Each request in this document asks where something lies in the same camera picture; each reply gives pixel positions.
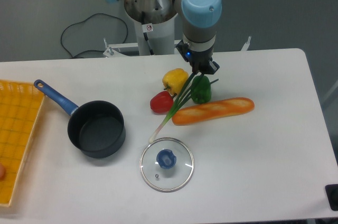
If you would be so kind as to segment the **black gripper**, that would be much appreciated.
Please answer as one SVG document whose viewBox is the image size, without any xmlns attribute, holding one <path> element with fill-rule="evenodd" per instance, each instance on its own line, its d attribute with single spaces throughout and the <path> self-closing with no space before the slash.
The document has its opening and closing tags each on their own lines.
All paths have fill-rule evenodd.
<svg viewBox="0 0 338 224">
<path fill-rule="evenodd" d="M 197 48 L 193 48 L 191 44 L 181 40 L 176 45 L 176 49 L 182 58 L 190 64 L 193 73 L 215 74 L 220 68 L 212 59 L 213 46 L 197 51 Z"/>
</svg>

